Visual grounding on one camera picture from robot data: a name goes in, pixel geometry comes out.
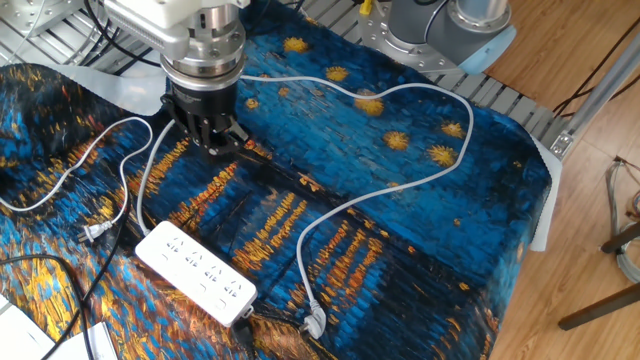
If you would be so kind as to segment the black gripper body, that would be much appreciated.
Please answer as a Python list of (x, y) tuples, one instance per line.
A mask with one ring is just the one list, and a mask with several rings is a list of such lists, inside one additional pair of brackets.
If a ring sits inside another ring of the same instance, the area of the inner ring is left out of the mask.
[(237, 97), (237, 84), (214, 91), (199, 91), (169, 81), (160, 101), (180, 126), (188, 126), (190, 118), (198, 126), (204, 120), (210, 126), (230, 126), (237, 120)]

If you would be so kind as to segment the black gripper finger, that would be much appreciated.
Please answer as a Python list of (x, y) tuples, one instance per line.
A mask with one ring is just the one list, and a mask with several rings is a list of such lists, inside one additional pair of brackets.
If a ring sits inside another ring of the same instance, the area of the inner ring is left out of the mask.
[(211, 156), (236, 152), (249, 139), (249, 132), (235, 117), (214, 117), (204, 125), (204, 148)]
[(201, 151), (209, 150), (209, 121), (206, 118), (178, 118), (176, 124), (186, 137), (200, 147)]

